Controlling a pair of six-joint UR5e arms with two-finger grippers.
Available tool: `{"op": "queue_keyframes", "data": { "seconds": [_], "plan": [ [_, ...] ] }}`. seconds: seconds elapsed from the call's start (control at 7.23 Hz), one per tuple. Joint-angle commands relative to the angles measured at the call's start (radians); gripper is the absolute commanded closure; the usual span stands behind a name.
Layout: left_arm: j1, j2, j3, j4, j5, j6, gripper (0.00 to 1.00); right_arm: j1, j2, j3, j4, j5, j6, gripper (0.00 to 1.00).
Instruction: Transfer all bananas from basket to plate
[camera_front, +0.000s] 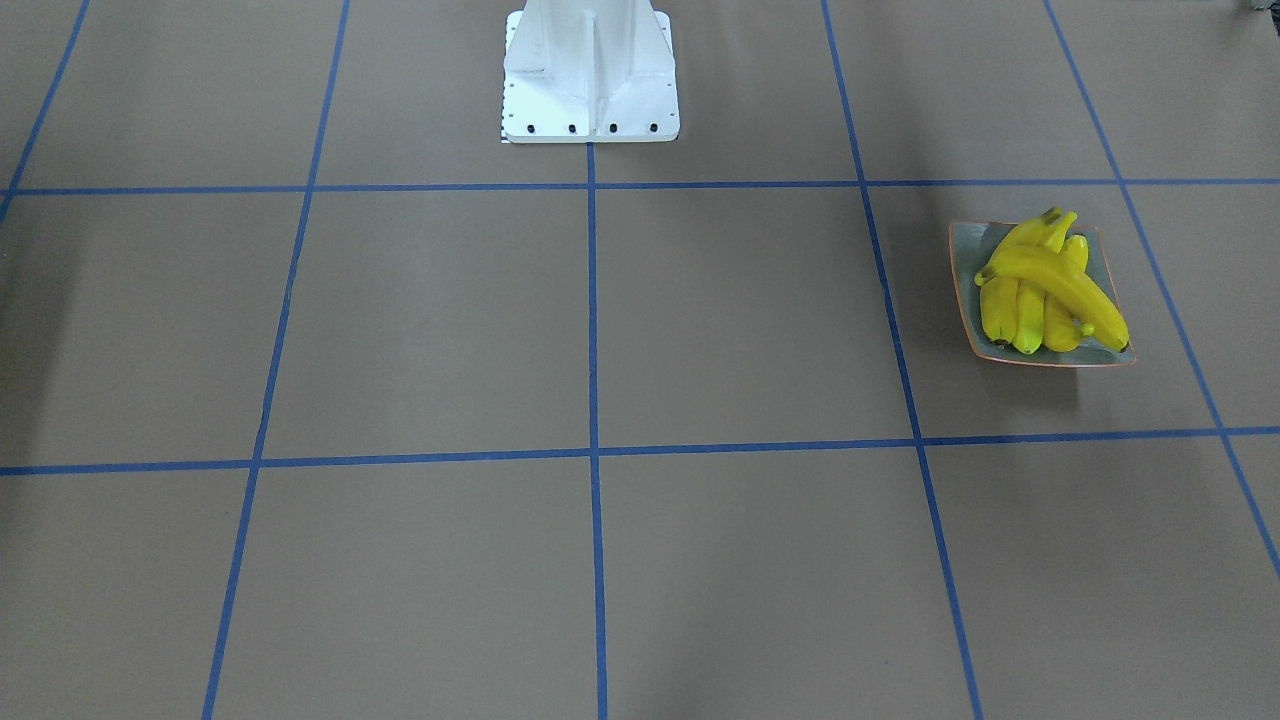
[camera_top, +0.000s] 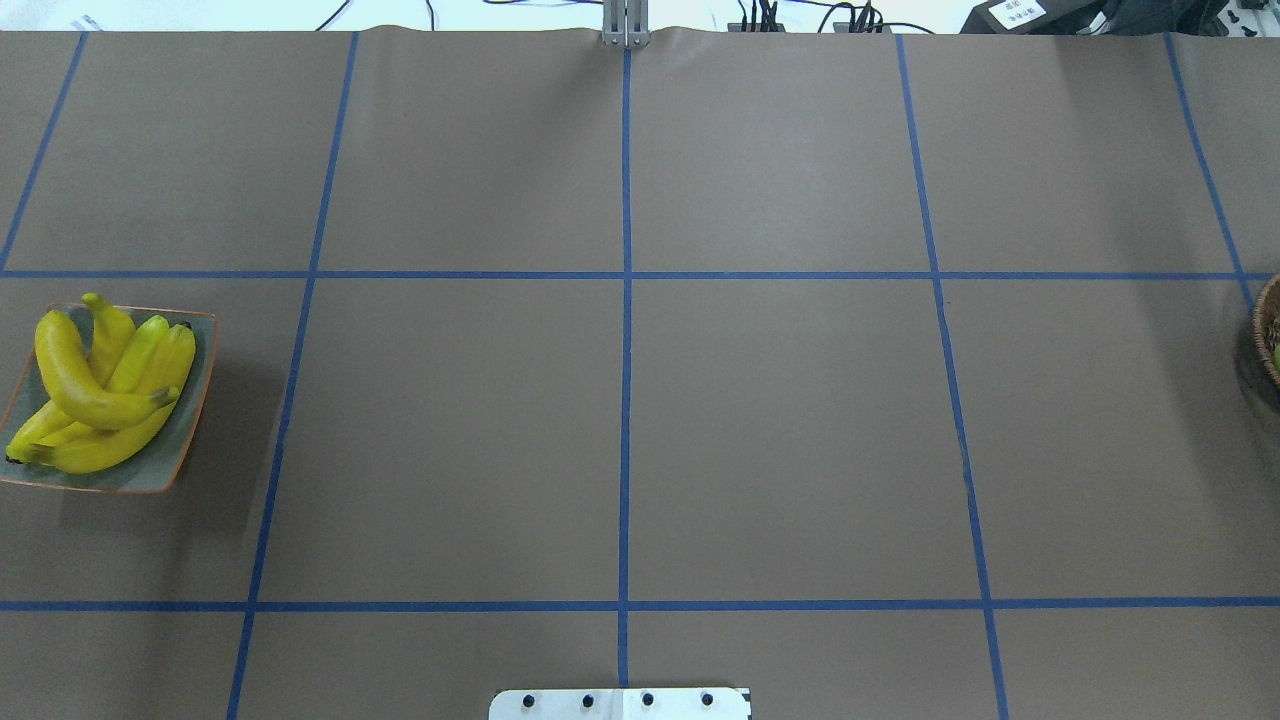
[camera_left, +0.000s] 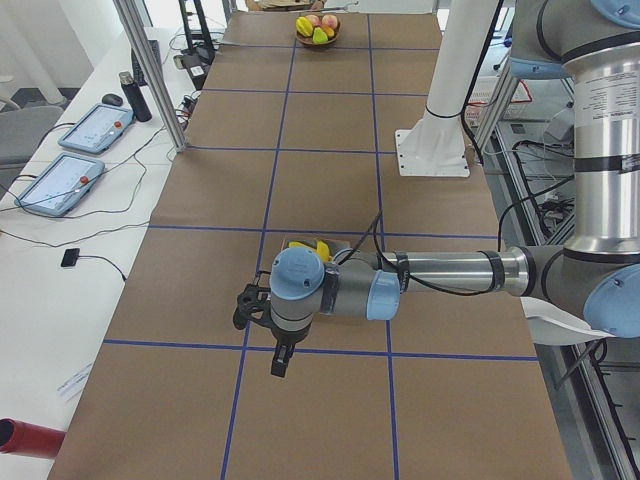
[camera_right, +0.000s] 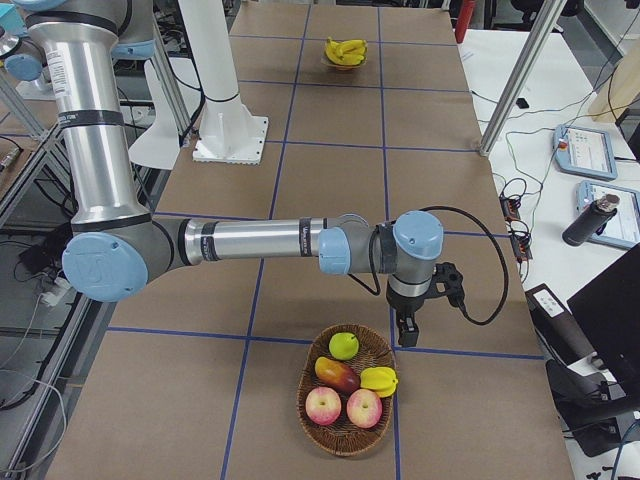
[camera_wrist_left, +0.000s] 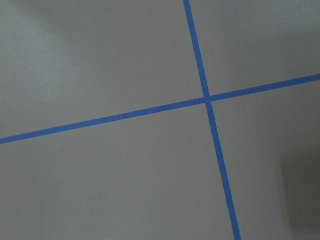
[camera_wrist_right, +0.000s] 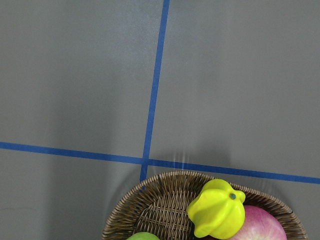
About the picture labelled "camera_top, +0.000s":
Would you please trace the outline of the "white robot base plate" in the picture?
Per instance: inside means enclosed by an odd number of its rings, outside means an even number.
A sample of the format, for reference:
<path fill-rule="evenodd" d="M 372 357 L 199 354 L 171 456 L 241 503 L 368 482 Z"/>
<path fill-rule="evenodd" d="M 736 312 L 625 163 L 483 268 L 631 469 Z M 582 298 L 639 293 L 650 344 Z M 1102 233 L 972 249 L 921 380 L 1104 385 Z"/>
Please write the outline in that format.
<path fill-rule="evenodd" d="M 497 693 L 489 719 L 751 719 L 750 691 L 732 687 L 552 688 Z"/>

